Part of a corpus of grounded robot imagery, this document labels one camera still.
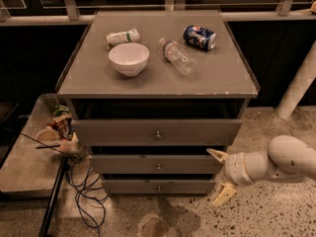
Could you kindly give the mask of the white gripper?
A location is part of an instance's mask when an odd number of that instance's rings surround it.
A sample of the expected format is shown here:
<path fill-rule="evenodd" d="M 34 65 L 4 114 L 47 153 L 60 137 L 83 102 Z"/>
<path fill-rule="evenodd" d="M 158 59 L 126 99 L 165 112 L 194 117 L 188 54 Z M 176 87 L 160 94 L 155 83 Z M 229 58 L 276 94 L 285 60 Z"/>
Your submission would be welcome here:
<path fill-rule="evenodd" d="M 237 193 L 237 188 L 234 185 L 247 187 L 254 184 L 246 170 L 245 153 L 228 155 L 224 151 L 212 148 L 207 148 L 206 151 L 218 162 L 224 164 L 224 174 L 227 180 L 232 183 L 221 183 L 217 187 L 211 202 L 213 206 L 222 206 L 231 199 Z"/>

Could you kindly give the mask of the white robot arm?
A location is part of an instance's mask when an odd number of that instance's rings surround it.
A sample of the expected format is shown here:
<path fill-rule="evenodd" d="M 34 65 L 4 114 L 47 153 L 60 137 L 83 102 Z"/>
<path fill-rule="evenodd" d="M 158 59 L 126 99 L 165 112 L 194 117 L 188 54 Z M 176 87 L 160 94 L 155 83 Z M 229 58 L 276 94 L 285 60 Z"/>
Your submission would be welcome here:
<path fill-rule="evenodd" d="M 238 188 L 259 181 L 300 183 L 306 179 L 316 180 L 316 151 L 293 136 L 274 137 L 266 151 L 229 155 L 208 148 L 207 152 L 222 165 L 211 200 L 213 206 L 222 206 Z"/>

